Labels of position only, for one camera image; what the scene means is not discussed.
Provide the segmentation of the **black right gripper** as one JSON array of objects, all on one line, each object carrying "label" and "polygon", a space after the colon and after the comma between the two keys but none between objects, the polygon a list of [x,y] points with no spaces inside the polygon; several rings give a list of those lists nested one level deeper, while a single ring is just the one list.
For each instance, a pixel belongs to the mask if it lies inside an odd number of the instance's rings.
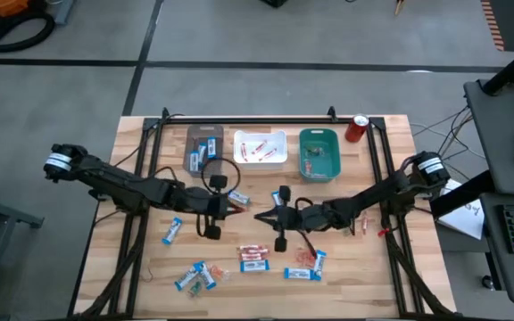
[{"label": "black right gripper", "polygon": [[312,231],[326,231],[330,228],[326,214],[320,204],[313,204],[311,200],[299,197],[294,201],[294,206],[288,205],[291,198],[291,190],[287,185],[281,185],[275,193],[276,199],[280,204],[274,209],[264,211],[254,215],[254,218],[265,224],[274,224],[273,227],[278,231],[274,249],[277,252],[285,252],[287,247],[286,231],[296,231],[304,239],[310,252],[315,252],[315,248],[308,239],[307,234]]}]

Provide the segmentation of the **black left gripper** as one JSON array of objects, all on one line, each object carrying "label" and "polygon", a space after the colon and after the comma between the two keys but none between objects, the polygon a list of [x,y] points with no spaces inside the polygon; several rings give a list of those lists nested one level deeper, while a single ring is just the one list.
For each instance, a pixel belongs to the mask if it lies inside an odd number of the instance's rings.
[{"label": "black left gripper", "polygon": [[232,212],[228,214],[228,205],[231,207],[247,207],[246,204],[228,202],[228,197],[221,192],[226,187],[228,178],[222,175],[210,177],[210,189],[191,187],[186,189],[187,209],[196,215],[195,229],[199,236],[210,240],[219,240],[221,228],[217,220],[229,217],[246,215],[249,212]]}]

